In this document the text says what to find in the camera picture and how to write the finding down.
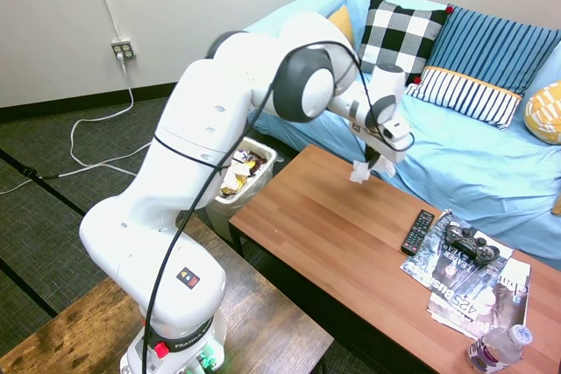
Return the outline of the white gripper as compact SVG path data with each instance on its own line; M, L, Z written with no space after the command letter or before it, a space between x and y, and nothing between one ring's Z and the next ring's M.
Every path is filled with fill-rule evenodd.
M369 169L382 170L383 157L391 161L402 161L408 149L408 136L400 139L381 137L379 133L361 131L361 138L370 146L365 149L365 159Z

